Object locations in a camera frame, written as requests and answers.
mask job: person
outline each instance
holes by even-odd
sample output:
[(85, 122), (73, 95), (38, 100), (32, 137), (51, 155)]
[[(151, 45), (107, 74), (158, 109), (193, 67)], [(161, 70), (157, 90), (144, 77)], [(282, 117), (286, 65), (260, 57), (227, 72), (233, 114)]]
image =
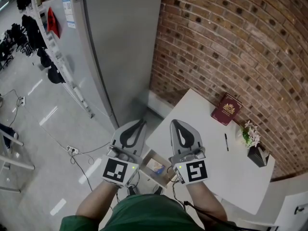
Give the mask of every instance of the person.
[[(14, 131), (12, 128), (7, 127), (3, 124), (0, 123), (0, 129), (4, 132), (6, 132), (8, 135), (14, 137), (14, 139), (18, 139), (18, 133), (16, 131)], [(13, 141), (11, 141), (9, 138), (6, 138), (5, 136), (3, 136), (4, 138), (4, 143), (6, 146), (6, 149), (8, 150), (9, 153), (12, 153), (12, 143)]]
[[(196, 207), (222, 221), (227, 221), (223, 206), (203, 182), (189, 184), (186, 187)], [(144, 195), (136, 194), (131, 186), (128, 190), (129, 196), (114, 207), (102, 231), (203, 230), (178, 202), (161, 195), (161, 187), (154, 194)], [(83, 200), (76, 215), (63, 218), (60, 231), (97, 231), (117, 191), (116, 185), (103, 181)], [(205, 230), (232, 230), (205, 214), (197, 214)]]

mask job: red object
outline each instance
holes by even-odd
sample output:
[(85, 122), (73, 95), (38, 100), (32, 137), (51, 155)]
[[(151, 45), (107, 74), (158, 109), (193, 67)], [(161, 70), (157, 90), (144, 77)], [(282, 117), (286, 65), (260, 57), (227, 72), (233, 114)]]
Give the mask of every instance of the red object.
[(242, 107), (242, 103), (226, 93), (219, 105), (212, 112), (211, 117), (223, 125), (228, 125)]
[(55, 35), (60, 38), (59, 31), (58, 31), (58, 25), (57, 25), (57, 20), (56, 17), (54, 16), (52, 9), (48, 9), (48, 23), (47, 23), (47, 31), (53, 31)]

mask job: red cloth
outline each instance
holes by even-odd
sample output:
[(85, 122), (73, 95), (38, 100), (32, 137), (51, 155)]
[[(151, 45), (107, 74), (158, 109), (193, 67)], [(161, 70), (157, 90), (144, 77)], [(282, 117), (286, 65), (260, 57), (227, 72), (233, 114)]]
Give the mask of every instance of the red cloth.
[(53, 31), (55, 35), (60, 38), (59, 31), (58, 31), (58, 25), (57, 25), (57, 19), (54, 16), (52, 9), (48, 9), (48, 22), (47, 22), (47, 31)]

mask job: black pen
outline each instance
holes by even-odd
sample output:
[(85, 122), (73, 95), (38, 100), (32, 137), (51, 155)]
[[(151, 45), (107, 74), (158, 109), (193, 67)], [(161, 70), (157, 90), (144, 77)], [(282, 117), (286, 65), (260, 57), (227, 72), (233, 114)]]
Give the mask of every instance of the black pen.
[(227, 141), (227, 135), (226, 135), (226, 134), (225, 134), (225, 139), (226, 139), (227, 151), (229, 151), (229, 148), (228, 148), (228, 141)]

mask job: potted plant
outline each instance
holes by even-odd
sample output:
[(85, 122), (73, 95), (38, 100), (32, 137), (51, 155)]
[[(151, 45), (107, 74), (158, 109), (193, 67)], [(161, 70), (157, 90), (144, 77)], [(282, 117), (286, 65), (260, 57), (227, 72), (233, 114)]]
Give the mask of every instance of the potted plant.
[(250, 121), (245, 123), (245, 127), (241, 126), (236, 134), (237, 141), (240, 141), (246, 145), (246, 148), (257, 146), (260, 142), (260, 135), (257, 131), (257, 126), (254, 126)]

